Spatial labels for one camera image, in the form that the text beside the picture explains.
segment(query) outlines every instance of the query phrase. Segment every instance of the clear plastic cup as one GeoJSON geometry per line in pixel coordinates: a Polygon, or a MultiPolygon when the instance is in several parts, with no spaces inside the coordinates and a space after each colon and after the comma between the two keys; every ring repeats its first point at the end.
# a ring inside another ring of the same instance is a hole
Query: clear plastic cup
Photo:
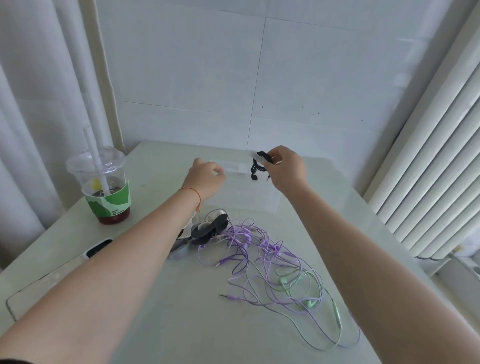
{"type": "Polygon", "coordinates": [[[67,170],[75,176],[93,214],[105,225],[117,224],[130,215],[130,189],[125,179],[125,155],[111,146],[98,153],[107,179],[110,195],[104,196],[92,156],[84,151],[69,158],[67,170]]]}

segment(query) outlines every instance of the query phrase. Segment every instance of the clear plastic box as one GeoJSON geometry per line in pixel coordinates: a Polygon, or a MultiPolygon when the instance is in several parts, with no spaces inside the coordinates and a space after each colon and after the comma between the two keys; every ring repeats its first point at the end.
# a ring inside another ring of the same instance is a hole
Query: clear plastic box
{"type": "Polygon", "coordinates": [[[267,172],[257,172],[252,180],[251,164],[215,160],[223,167],[227,180],[222,189],[205,203],[222,208],[276,212],[281,193],[267,181],[267,172]]]}

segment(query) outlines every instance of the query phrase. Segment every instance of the black sleeve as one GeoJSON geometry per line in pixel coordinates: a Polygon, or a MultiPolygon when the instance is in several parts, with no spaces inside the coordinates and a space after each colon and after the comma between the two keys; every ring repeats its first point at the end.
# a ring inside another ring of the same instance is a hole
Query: black sleeve
{"type": "Polygon", "coordinates": [[[0,359],[0,364],[32,364],[32,363],[24,362],[23,360],[16,360],[16,359],[0,359]]]}

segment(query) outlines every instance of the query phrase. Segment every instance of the phone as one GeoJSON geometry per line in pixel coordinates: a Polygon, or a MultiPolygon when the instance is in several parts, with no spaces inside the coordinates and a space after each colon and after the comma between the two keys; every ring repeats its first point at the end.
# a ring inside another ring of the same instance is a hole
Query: phone
{"type": "Polygon", "coordinates": [[[10,296],[6,301],[6,305],[12,318],[17,321],[34,304],[36,304],[40,298],[42,298],[49,290],[55,287],[58,282],[65,278],[75,268],[85,263],[86,260],[90,259],[100,250],[105,248],[112,241],[112,238],[102,240],[98,244],[95,244],[94,246],[85,250],[83,254],[76,256],[72,260],[69,260],[57,269],[44,275],[35,282],[30,283],[25,288],[10,296]]]}

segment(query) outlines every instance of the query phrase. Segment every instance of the bracelet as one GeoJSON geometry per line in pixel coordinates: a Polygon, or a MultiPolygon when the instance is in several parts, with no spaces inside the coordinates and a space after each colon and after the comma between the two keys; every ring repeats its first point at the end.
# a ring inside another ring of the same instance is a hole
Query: bracelet
{"type": "Polygon", "coordinates": [[[179,189],[180,190],[184,190],[184,189],[189,189],[189,190],[194,190],[195,192],[197,192],[197,195],[198,195],[198,198],[200,199],[200,202],[198,203],[198,206],[197,206],[197,211],[200,213],[200,204],[202,203],[202,197],[200,196],[200,194],[198,193],[197,190],[195,190],[194,188],[191,188],[191,187],[182,187],[179,189]]]}

